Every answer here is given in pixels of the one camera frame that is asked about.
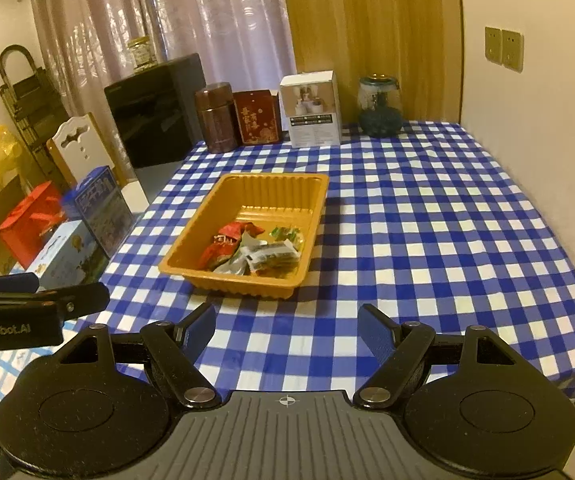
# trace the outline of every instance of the brown thermos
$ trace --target brown thermos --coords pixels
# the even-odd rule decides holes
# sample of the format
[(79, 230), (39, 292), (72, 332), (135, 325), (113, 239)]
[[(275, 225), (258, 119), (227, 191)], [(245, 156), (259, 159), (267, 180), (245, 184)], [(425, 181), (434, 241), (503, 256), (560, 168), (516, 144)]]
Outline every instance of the brown thermos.
[(194, 94), (201, 130), (210, 153), (231, 152), (240, 145), (234, 96), (229, 83), (214, 83)]

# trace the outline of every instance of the white chair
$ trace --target white chair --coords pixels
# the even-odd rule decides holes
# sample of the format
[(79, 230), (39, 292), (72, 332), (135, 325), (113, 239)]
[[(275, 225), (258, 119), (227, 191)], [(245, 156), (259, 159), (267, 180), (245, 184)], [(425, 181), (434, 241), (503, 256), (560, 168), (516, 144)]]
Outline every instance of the white chair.
[(122, 171), (114, 164), (92, 114), (69, 118), (46, 145), (70, 186), (76, 186), (94, 168), (109, 166), (130, 211), (139, 214), (150, 205), (138, 180), (128, 183)]

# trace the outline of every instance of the table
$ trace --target table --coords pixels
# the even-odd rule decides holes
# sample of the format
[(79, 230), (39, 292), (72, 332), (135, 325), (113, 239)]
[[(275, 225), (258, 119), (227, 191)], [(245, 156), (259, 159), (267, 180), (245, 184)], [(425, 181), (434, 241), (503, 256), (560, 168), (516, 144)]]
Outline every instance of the table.
[[(351, 396), (377, 367), (357, 337), (357, 308), (369, 302), (442, 333), (486, 325), (575, 399), (575, 269), (507, 173), (458, 124), (412, 122), (387, 140), (345, 134), (337, 147), (223, 155), (199, 144), (106, 269), (107, 310), (70, 322), (66, 337), (91, 322), (117, 332), (178, 322), (211, 301), (216, 333), (197, 365), (221, 393)], [(288, 300), (223, 297), (157, 269), (219, 177), (247, 171), (330, 175), (310, 272)], [(50, 351), (0, 352), (0, 399), (30, 359)], [(448, 372), (434, 367), (430, 379)]]

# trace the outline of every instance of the gray ribbed plate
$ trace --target gray ribbed plate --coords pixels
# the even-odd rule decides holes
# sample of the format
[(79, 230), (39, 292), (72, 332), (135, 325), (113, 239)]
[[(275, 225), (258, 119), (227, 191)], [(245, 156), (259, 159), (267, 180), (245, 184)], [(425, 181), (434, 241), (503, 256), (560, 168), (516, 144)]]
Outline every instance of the gray ribbed plate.
[[(36, 480), (16, 473), (13, 480)], [(425, 460), (384, 413), (344, 392), (234, 392), (188, 413), (155, 452), (111, 480), (456, 480)], [(551, 473), (542, 480), (559, 480)]]

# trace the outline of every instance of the pink curtain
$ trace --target pink curtain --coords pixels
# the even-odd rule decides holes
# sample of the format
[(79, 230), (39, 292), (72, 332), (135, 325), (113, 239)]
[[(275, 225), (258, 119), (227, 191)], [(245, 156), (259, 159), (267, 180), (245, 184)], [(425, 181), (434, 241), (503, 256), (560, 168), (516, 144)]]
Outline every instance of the pink curtain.
[(133, 175), (103, 88), (133, 73), (126, 47), (148, 34), (160, 61), (198, 52), (208, 83), (278, 89), (295, 63), (284, 0), (32, 0), (47, 69), (72, 115), (94, 113)]

